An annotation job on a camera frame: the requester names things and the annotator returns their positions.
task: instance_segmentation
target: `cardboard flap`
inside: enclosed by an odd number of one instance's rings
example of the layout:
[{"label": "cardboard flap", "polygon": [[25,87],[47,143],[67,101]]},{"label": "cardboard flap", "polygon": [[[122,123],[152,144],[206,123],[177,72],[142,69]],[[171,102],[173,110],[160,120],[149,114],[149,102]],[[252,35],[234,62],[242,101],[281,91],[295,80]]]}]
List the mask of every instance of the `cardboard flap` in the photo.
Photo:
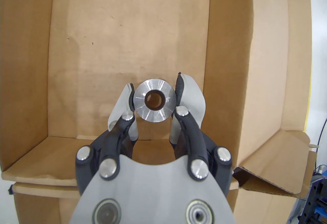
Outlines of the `cardboard flap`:
[{"label": "cardboard flap", "polygon": [[309,164],[309,143],[304,132],[279,130],[236,168],[234,177],[250,190],[299,194]]},{"label": "cardboard flap", "polygon": [[240,180],[240,185],[241,188],[246,189],[246,190],[252,190],[252,191],[258,191],[258,192],[265,192],[269,194],[276,194],[276,195],[283,195],[283,196],[294,196],[297,198],[304,198],[306,197],[309,187],[310,187],[310,182],[311,182],[311,177],[312,177],[312,172],[314,170],[314,163],[316,161],[316,156],[317,153],[313,151],[309,151],[308,154],[308,159],[307,159],[307,166],[306,166],[306,171],[305,171],[305,176],[303,179],[302,183],[302,188],[301,191],[298,194],[293,195],[292,193],[285,191],[277,186],[274,186],[270,184],[267,181],[264,181],[254,175],[248,175],[248,178],[246,181]]}]

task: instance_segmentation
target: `metal washer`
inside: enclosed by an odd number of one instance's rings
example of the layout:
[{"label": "metal washer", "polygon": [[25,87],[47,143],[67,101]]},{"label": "metal washer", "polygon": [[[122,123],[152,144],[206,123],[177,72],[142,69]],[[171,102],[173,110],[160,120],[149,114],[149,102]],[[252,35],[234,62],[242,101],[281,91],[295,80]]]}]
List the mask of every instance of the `metal washer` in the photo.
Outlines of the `metal washer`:
[{"label": "metal washer", "polygon": [[[147,107],[145,97],[151,91],[160,91],[164,96],[164,104],[159,110],[152,110]],[[175,90],[170,84],[161,79],[149,79],[141,83],[134,93],[135,111],[141,118],[149,122],[162,122],[169,118],[176,107]]]}]

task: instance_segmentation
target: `round metal cap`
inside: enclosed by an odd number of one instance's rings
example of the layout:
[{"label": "round metal cap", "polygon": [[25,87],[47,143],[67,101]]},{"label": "round metal cap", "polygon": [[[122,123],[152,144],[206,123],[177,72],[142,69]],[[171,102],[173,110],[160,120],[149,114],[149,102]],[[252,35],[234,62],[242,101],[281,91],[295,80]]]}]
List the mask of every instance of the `round metal cap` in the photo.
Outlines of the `round metal cap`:
[{"label": "round metal cap", "polygon": [[99,166],[99,174],[102,178],[109,178],[117,169],[117,163],[112,158],[107,158]]},{"label": "round metal cap", "polygon": [[116,125],[116,123],[117,123],[117,120],[115,120],[115,121],[112,121],[110,124],[109,124],[109,131],[111,131],[112,129],[113,129],[113,127]]},{"label": "round metal cap", "polygon": [[230,151],[227,148],[220,147],[218,149],[217,153],[218,153],[219,159],[221,161],[225,161],[225,162],[230,161],[231,154],[230,154]]},{"label": "round metal cap", "polygon": [[209,174],[208,165],[202,159],[195,159],[191,162],[191,172],[198,178],[206,178]]},{"label": "round metal cap", "polygon": [[123,112],[122,114],[122,118],[125,120],[125,121],[130,121],[132,120],[134,117],[134,113],[132,111],[125,111]]},{"label": "round metal cap", "polygon": [[185,106],[177,106],[176,113],[180,116],[188,115],[188,109]]},{"label": "round metal cap", "polygon": [[150,79],[138,86],[134,93],[135,111],[149,122],[162,122],[169,118],[176,107],[175,90],[166,81]]},{"label": "round metal cap", "polygon": [[91,152],[90,147],[83,146],[77,151],[76,158],[78,160],[86,160],[89,157],[90,152]]}]

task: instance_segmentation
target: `yellow edge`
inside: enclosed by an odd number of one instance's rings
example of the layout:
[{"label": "yellow edge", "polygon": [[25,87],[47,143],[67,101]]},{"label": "yellow edge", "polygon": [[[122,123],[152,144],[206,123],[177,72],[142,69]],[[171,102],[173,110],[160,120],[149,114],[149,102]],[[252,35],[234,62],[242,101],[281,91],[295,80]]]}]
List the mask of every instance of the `yellow edge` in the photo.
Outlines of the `yellow edge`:
[{"label": "yellow edge", "polygon": [[306,125],[307,125],[308,116],[309,116],[310,96],[311,96],[311,78],[312,78],[312,64],[311,64],[311,74],[310,74],[310,86],[309,86],[309,98],[308,98],[307,115],[306,115],[305,129],[303,130],[304,132],[306,132]]}]

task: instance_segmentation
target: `gray metal plate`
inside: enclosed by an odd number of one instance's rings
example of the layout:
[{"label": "gray metal plate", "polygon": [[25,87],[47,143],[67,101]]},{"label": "gray metal plate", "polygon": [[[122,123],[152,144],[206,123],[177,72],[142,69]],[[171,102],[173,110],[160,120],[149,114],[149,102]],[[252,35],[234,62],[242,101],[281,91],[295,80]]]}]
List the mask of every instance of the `gray metal plate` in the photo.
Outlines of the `gray metal plate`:
[{"label": "gray metal plate", "polygon": [[200,199],[214,213],[214,223],[234,224],[233,213],[217,182],[209,173],[197,182],[187,173],[187,156],[164,165],[144,165],[120,155],[120,172],[112,181],[99,173],[83,193],[70,224],[92,223],[96,205],[115,199],[122,211],[123,224],[183,224],[188,204]]}]

